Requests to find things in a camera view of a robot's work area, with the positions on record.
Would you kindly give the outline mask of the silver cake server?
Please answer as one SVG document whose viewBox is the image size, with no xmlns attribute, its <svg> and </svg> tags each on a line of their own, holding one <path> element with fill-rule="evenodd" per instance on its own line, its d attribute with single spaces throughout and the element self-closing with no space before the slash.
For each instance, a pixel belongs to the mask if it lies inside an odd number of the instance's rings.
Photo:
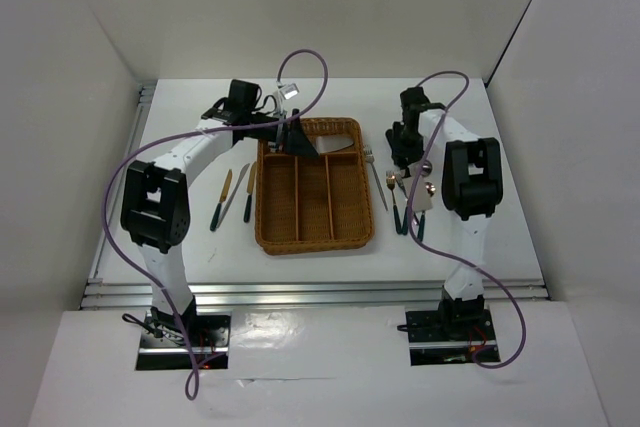
<svg viewBox="0 0 640 427">
<path fill-rule="evenodd" d="M 323 135 L 313 141 L 319 155 L 344 150 L 354 144 L 354 139 L 348 135 Z"/>
</svg>

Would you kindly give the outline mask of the gold fork green handle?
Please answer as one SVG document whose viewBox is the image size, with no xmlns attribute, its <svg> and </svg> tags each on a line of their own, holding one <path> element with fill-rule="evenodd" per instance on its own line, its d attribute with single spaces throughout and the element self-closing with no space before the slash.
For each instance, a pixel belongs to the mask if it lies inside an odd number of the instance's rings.
<svg viewBox="0 0 640 427">
<path fill-rule="evenodd" d="M 391 170 L 386 171 L 386 185 L 391 193 L 395 230 L 398 235 L 402 235 L 403 234 L 403 218 L 400 215 L 400 210 L 398 208 L 398 203 L 396 199 L 397 181 L 396 181 L 395 173 Z"/>
</svg>

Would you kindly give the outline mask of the silver fork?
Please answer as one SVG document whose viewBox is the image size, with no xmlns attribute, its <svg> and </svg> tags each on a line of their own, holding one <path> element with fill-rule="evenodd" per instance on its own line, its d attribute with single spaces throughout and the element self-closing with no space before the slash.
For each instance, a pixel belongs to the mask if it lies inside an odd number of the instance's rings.
<svg viewBox="0 0 640 427">
<path fill-rule="evenodd" d="M 374 157 L 373 151 L 372 151 L 372 149 L 371 149 L 371 147 L 369 145 L 365 144 L 364 148 L 363 148 L 363 152 L 364 152 L 364 155 L 365 155 L 366 162 L 369 164 L 369 166 L 372 169 L 372 173 L 374 175 L 374 180 L 375 180 L 375 183 L 376 183 L 376 187 L 377 187 L 379 196 L 381 198 L 382 204 L 384 206 L 384 209 L 388 210 L 388 204 L 387 204 L 387 201 L 386 201 L 386 198 L 385 198 L 384 190 L 382 188 L 382 184 L 381 184 L 381 181 L 380 181 L 379 174 L 378 174 L 377 169 L 375 167 L 375 157 Z"/>
</svg>

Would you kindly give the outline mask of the silver table knife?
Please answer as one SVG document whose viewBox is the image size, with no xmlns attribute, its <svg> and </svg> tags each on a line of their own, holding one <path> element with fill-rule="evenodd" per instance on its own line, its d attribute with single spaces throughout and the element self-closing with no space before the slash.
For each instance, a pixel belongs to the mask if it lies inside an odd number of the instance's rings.
<svg viewBox="0 0 640 427">
<path fill-rule="evenodd" d="M 239 187 L 241 186 L 242 181 L 244 180 L 244 177 L 247 173 L 247 171 L 249 170 L 249 167 L 251 166 L 251 163 L 247 163 L 245 164 L 239 173 L 238 179 L 236 180 L 236 183 L 233 187 L 233 190 L 231 191 L 231 193 L 228 195 L 227 199 L 226 199 L 226 203 L 224 205 L 224 208 L 222 210 L 221 216 L 219 218 L 219 224 L 221 224 L 224 221 L 224 218 L 227 214 L 227 212 L 230 209 L 230 206 L 236 196 L 237 191 L 239 190 Z"/>
</svg>

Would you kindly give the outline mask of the black handled metal spatula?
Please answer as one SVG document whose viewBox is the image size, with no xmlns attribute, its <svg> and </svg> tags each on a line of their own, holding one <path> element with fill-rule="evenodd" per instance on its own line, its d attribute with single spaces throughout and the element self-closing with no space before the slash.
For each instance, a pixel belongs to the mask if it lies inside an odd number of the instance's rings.
<svg viewBox="0 0 640 427">
<path fill-rule="evenodd" d="M 399 168 L 396 180 L 399 182 L 405 198 L 412 198 L 412 210 L 416 213 L 432 209 L 432 185 L 428 182 L 429 166 L 413 164 L 408 168 Z"/>
</svg>

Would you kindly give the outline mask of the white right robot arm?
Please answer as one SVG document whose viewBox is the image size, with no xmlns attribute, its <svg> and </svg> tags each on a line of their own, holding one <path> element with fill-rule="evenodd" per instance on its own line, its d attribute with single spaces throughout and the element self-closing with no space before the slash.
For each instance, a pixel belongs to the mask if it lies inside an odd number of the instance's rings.
<svg viewBox="0 0 640 427">
<path fill-rule="evenodd" d="M 484 315 L 481 277 L 484 272 L 486 229 L 503 199 L 503 177 L 499 141 L 481 138 L 446 115 L 442 103 L 433 103 L 421 87 L 400 94 L 402 120 L 386 131 L 394 164 L 408 174 L 428 162 L 426 152 L 438 146 L 444 152 L 441 196 L 444 207 L 458 220 L 453 237 L 472 255 L 470 261 L 453 255 L 458 263 L 442 288 L 436 326 L 448 339 L 460 338 L 476 329 Z"/>
</svg>

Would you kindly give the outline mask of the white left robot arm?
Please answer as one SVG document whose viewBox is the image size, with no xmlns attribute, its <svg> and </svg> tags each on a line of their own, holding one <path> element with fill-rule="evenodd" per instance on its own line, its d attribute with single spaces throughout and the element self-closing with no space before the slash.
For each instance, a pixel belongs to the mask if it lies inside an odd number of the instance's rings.
<svg viewBox="0 0 640 427">
<path fill-rule="evenodd" d="M 258 106 L 260 86 L 234 79 L 228 94 L 201 115 L 195 136 L 151 162 L 136 160 L 127 168 L 120 224 L 154 278 L 153 325 L 176 346 L 193 342 L 199 325 L 181 247 L 191 222 L 189 187 L 218 156 L 246 137 L 264 140 L 289 155 L 316 156 L 300 120 L 280 122 L 286 117 L 282 103 L 298 93 L 295 84 L 279 82 L 272 94 L 275 111 L 263 113 Z"/>
</svg>

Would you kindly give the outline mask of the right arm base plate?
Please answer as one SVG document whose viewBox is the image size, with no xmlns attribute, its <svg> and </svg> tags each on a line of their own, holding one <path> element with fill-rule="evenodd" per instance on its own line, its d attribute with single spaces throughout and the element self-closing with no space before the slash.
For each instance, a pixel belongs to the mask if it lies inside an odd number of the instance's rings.
<svg viewBox="0 0 640 427">
<path fill-rule="evenodd" d="M 435 310 L 406 311 L 405 321 L 396 330 L 407 337 L 412 366 L 473 363 L 474 355 L 481 363 L 501 361 L 488 309 L 477 320 L 449 327 Z"/>
</svg>

